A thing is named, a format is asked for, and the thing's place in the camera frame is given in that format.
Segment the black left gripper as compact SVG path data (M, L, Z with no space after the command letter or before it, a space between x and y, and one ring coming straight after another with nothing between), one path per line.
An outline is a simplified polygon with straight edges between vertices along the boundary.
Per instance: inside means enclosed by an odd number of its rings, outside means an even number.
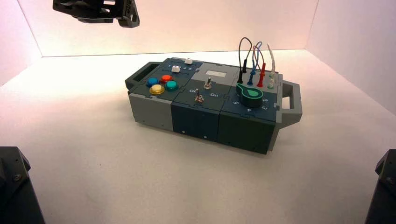
M135 0L54 0L52 6L84 23L112 23L117 19L123 28L140 25Z

